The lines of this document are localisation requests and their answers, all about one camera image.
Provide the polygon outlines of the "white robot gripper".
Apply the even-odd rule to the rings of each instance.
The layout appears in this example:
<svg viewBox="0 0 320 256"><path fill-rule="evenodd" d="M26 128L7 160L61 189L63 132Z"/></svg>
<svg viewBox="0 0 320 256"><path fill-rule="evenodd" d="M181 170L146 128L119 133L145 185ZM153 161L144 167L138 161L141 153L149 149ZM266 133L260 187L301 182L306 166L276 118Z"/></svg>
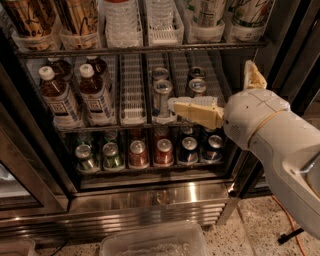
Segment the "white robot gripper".
<svg viewBox="0 0 320 256"><path fill-rule="evenodd" d="M267 88L267 81L256 64L247 60L244 67L244 85L247 89L232 95L225 108L217 105L217 98L171 97L168 108L209 129L223 126L225 135L241 149L249 148L249 141L257 129L281 111L289 111L290 104Z"/></svg>

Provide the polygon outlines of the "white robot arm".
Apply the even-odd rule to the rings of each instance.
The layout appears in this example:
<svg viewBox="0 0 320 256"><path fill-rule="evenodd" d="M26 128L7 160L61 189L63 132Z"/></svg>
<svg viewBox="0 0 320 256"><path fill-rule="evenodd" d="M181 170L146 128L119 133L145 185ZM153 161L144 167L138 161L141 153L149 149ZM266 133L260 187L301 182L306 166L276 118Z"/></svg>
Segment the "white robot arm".
<svg viewBox="0 0 320 256"><path fill-rule="evenodd" d="M320 130L267 89L256 64L244 68L243 90L219 107L211 96L173 97L175 114L209 129L221 128L263 165L272 193L304 231L320 239Z"/></svg>

